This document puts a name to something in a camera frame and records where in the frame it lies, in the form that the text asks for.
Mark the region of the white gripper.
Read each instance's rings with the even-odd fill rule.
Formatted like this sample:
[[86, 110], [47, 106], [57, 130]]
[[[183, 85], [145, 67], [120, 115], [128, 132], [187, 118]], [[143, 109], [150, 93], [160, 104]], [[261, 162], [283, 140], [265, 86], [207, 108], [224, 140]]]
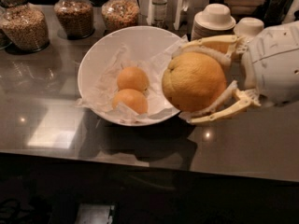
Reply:
[[181, 112], [179, 117], [192, 125], [229, 119], [249, 107], [260, 107], [259, 95], [275, 105], [299, 100], [299, 21], [263, 29], [247, 45], [244, 37], [216, 35], [193, 40], [180, 46], [172, 58], [186, 53], [203, 53], [222, 67], [241, 58], [245, 72], [244, 87], [236, 80], [203, 110]]

